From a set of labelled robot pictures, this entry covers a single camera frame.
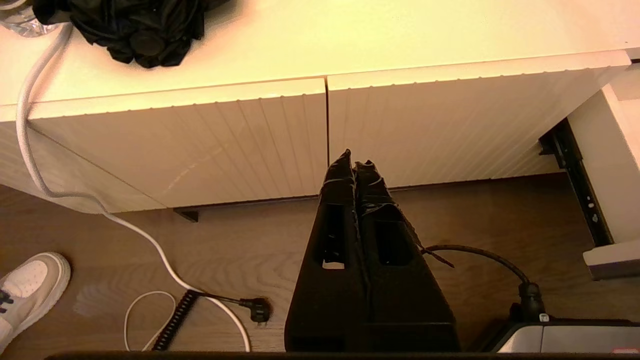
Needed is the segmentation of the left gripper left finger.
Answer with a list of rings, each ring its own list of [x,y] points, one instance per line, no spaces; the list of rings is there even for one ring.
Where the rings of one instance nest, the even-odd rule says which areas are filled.
[[[288,353],[368,353],[355,174],[345,150],[327,168],[285,322]]]

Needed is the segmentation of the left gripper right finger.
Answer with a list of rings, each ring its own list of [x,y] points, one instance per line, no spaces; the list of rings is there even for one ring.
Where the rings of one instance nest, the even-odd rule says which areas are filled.
[[[365,330],[382,353],[457,353],[457,322],[414,226],[372,161],[356,163]]]

